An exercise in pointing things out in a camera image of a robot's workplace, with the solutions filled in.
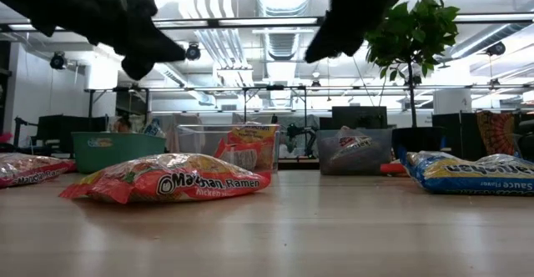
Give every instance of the gray plastic bin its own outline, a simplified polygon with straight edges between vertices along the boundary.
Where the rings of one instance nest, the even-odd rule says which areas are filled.
[[[351,137],[363,139],[364,144],[344,149],[340,142]],[[380,166],[391,161],[391,129],[320,130],[317,148],[324,175],[380,174]]]

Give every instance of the wall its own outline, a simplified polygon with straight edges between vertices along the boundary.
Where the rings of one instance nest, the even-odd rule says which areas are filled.
[[[55,71],[49,61],[27,53],[21,43],[11,47],[9,79],[4,130],[15,132],[16,117],[37,123],[40,116],[65,114],[87,116],[89,96],[83,91],[85,76],[70,70]],[[21,127],[21,146],[28,144],[28,136],[37,132],[34,127]]]
[[[86,70],[87,77],[85,78],[85,88],[91,89],[108,89],[115,88],[118,83],[118,68],[119,63],[111,58],[93,53],[91,65],[88,65]],[[116,93],[95,93],[93,103],[93,117],[100,117],[104,115],[114,116],[115,108],[117,106]]]

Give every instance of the plant stem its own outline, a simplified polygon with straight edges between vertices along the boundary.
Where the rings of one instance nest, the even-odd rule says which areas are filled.
[[[408,62],[408,86],[410,87],[411,127],[417,128],[416,97],[414,95],[414,72]]]

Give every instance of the metal frame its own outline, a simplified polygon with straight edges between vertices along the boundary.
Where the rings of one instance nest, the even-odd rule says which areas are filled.
[[[127,87],[116,87],[111,89],[85,89],[86,93],[89,93],[89,111],[88,118],[93,117],[93,105],[107,92],[118,93],[118,92],[129,92],[130,90],[135,91],[144,91],[146,94],[146,103],[144,109],[144,123],[146,124],[149,121],[150,114],[150,88],[127,88]],[[95,93],[100,93],[96,98],[94,98]]]

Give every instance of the ramen package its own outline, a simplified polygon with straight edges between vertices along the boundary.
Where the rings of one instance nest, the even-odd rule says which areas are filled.
[[[214,157],[251,171],[256,168],[260,154],[261,143],[226,144],[221,139]]]
[[[255,171],[271,170],[275,158],[275,137],[277,125],[245,124],[232,128],[228,144],[259,144],[259,155]]]
[[[266,188],[270,177],[202,154],[160,154],[91,174],[59,196],[106,202],[179,202],[229,198]]]
[[[42,183],[73,170],[72,160],[18,153],[0,154],[0,189]]]
[[[400,159],[410,176],[432,193],[534,194],[534,164],[510,155],[471,162],[442,152],[404,152]]]

